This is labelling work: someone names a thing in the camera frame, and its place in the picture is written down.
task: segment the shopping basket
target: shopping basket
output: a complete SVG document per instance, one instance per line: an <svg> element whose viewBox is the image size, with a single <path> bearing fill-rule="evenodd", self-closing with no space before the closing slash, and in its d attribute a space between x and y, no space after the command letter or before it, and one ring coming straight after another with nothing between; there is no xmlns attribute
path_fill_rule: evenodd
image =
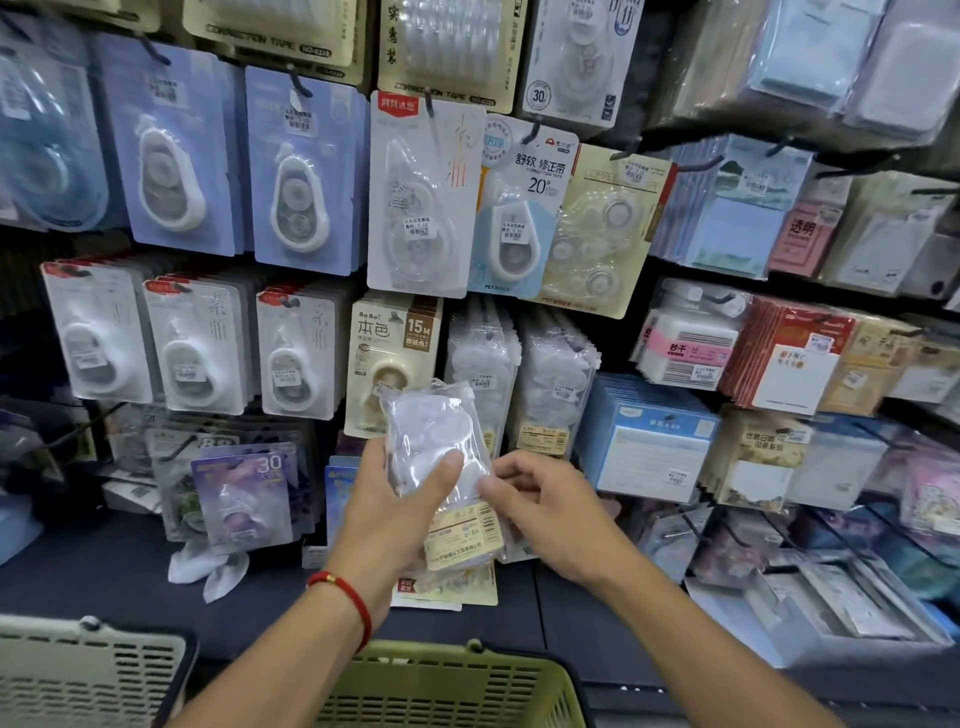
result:
<svg viewBox="0 0 960 728"><path fill-rule="evenodd" d="M545 655L374 640L341 675L318 726L589 728L572 671Z"/></svg>
<svg viewBox="0 0 960 728"><path fill-rule="evenodd" d="M0 726L163 725L196 659L188 633L0 615Z"/></svg>

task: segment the green shopping basket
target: green shopping basket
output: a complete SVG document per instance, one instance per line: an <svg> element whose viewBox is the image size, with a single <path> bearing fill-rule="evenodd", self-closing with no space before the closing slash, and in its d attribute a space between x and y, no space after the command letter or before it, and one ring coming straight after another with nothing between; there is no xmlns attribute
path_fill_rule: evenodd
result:
<svg viewBox="0 0 960 728"><path fill-rule="evenodd" d="M574 673L548 655L374 640L341 675L318 726L591 728Z"/></svg>

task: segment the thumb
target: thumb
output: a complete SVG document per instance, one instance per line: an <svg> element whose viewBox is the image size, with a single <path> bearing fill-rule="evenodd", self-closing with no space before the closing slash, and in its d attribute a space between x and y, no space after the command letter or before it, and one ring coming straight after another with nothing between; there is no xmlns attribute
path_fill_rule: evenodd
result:
<svg viewBox="0 0 960 728"><path fill-rule="evenodd" d="M404 500L407 500L410 507L422 514L425 521L430 523L437 509L453 491L463 468L464 454L458 449L448 450L420 487Z"/></svg>
<svg viewBox="0 0 960 728"><path fill-rule="evenodd" d="M477 483L480 496L522 531L537 513L537 505L527 500L510 483L498 477L487 476Z"/></svg>

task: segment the blue packaging card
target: blue packaging card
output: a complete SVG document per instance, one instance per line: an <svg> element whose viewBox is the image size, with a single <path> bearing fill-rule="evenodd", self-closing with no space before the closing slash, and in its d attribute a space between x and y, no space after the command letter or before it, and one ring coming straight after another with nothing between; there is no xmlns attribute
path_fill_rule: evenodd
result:
<svg viewBox="0 0 960 728"><path fill-rule="evenodd" d="M359 457L344 455L330 458L330 465L324 468L324 489L326 490L326 544L333 542L344 522L344 509L353 492L353 481L360 468Z"/></svg>
<svg viewBox="0 0 960 728"><path fill-rule="evenodd" d="M355 88L248 67L253 250L264 263L348 276L359 255Z"/></svg>
<svg viewBox="0 0 960 728"><path fill-rule="evenodd" d="M225 114L224 99L235 76L209 53L157 45L165 65L133 38L100 34L98 41L133 238L242 252L242 203L234 199L243 178L242 119Z"/></svg>

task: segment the forearm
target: forearm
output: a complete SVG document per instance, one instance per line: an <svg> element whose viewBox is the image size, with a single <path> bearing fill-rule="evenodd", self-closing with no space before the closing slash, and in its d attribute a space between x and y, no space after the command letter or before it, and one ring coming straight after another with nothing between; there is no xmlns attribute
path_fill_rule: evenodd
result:
<svg viewBox="0 0 960 728"><path fill-rule="evenodd" d="M313 725L360 641L356 608L317 584L187 704L172 728Z"/></svg>
<svg viewBox="0 0 960 728"><path fill-rule="evenodd" d="M843 725L631 548L612 559L591 588L630 626L693 725Z"/></svg>

